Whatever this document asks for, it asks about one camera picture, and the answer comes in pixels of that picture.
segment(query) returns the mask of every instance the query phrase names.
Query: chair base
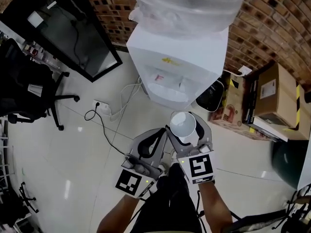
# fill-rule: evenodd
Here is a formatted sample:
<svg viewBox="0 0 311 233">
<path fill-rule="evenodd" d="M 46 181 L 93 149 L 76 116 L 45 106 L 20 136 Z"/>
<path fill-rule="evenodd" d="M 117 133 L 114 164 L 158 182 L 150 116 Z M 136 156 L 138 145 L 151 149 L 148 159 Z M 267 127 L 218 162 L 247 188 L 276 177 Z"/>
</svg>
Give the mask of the chair base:
<svg viewBox="0 0 311 233">
<path fill-rule="evenodd" d="M 59 76 L 59 78 L 57 79 L 56 83 L 55 83 L 55 93 L 63 79 L 63 77 L 69 77 L 69 72 L 62 72 L 61 75 Z M 60 125 L 58 122 L 58 118 L 57 118 L 57 113 L 56 113 L 56 107 L 55 107 L 55 101 L 57 100 L 63 100 L 63 99 L 74 99 L 75 102 L 78 102 L 80 100 L 80 97 L 77 95 L 61 95 L 61 96 L 54 96 L 54 101 L 53 104 L 51 104 L 51 111 L 53 114 L 53 118 L 55 121 L 55 124 L 57 126 L 57 128 L 59 129 L 59 131 L 63 131 L 64 130 L 64 125 Z"/>
</svg>

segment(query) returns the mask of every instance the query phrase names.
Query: yellow label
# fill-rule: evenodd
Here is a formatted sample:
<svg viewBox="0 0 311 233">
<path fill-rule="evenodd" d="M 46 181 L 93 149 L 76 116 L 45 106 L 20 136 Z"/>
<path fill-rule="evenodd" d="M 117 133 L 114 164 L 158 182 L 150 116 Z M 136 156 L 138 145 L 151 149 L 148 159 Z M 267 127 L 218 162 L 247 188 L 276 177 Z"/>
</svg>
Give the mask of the yellow label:
<svg viewBox="0 0 311 233">
<path fill-rule="evenodd" d="M 299 86 L 296 87 L 296 96 L 297 96 L 297 98 L 300 97 L 300 89 L 299 89 Z"/>
<path fill-rule="evenodd" d="M 180 66 L 179 63 L 177 63 L 176 61 L 172 60 L 171 58 L 169 57 L 166 57 L 166 58 L 163 58 L 162 61 L 166 62 L 166 63 L 169 63 L 169 64 L 172 64 L 174 66 Z"/>
<path fill-rule="evenodd" d="M 300 122 L 300 109 L 297 111 L 297 114 L 296 114 L 296 126 L 299 122 Z"/>
</svg>

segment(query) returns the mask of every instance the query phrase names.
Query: box label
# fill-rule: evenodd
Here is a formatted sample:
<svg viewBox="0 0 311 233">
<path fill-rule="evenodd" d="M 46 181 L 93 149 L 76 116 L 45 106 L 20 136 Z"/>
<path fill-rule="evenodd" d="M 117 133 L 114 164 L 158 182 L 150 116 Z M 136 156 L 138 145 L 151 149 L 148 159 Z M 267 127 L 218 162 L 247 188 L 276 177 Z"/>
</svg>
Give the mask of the box label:
<svg viewBox="0 0 311 233">
<path fill-rule="evenodd" d="M 261 86 L 260 99 L 267 98 L 276 93 L 276 79 L 269 81 Z"/>
</svg>

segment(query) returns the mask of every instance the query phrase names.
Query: white cable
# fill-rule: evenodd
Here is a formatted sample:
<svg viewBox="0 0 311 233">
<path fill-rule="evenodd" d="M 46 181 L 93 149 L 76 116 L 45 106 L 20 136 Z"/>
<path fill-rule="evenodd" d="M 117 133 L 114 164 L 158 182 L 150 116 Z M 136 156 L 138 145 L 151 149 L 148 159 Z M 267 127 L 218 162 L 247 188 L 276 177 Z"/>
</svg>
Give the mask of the white cable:
<svg viewBox="0 0 311 233">
<path fill-rule="evenodd" d="M 243 77 L 243 76 L 245 75 L 244 73 L 242 73 L 241 75 L 239 75 L 239 74 L 236 74 L 236 73 L 234 73 L 234 72 L 230 72 L 230 71 L 225 70 L 225 69 L 224 69 L 224 72 L 231 73 L 232 75 L 237 76 L 237 77 Z"/>
<path fill-rule="evenodd" d="M 111 114 L 111 111 L 110 111 L 110 122 L 115 122 L 117 121 L 121 115 L 122 115 L 122 111 L 126 108 L 126 106 L 128 105 L 128 103 L 131 101 L 131 99 L 137 94 L 137 92 L 139 91 L 140 87 L 141 87 L 141 78 L 139 77 L 138 78 L 138 83 L 136 84 L 128 84 L 126 87 L 124 87 L 122 89 L 122 91 L 120 92 L 120 110 L 118 112 L 116 112 L 115 114 Z M 128 102 L 122 106 L 122 92 L 127 88 L 127 87 L 130 87 L 130 86 L 137 86 L 138 85 L 138 89 L 137 91 L 129 98 Z M 115 120 L 111 120 L 112 117 L 114 117 L 115 115 L 119 114 L 119 116 L 115 119 Z"/>
</svg>

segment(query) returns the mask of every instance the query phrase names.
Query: white paper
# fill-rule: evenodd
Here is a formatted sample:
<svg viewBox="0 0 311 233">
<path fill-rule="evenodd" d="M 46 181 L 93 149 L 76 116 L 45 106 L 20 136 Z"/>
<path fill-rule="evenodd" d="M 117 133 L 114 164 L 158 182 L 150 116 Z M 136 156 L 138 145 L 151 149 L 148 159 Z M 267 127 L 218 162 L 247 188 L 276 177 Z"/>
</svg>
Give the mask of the white paper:
<svg viewBox="0 0 311 233">
<path fill-rule="evenodd" d="M 52 2 L 48 7 L 47 7 L 47 9 L 49 10 L 49 9 L 51 9 L 54 5 L 56 5 L 56 1 L 54 1 L 54 2 Z"/>
<path fill-rule="evenodd" d="M 267 98 L 276 93 L 276 79 L 269 81 L 261 86 L 260 99 Z"/>
<path fill-rule="evenodd" d="M 31 15 L 27 18 L 27 20 L 36 28 L 41 22 L 43 22 L 43 18 L 36 12 L 33 11 Z"/>
<path fill-rule="evenodd" d="M 42 94 L 42 86 L 41 85 L 34 85 L 34 84 L 29 84 L 28 85 L 28 91 L 37 95 L 38 97 L 41 97 Z"/>
</svg>

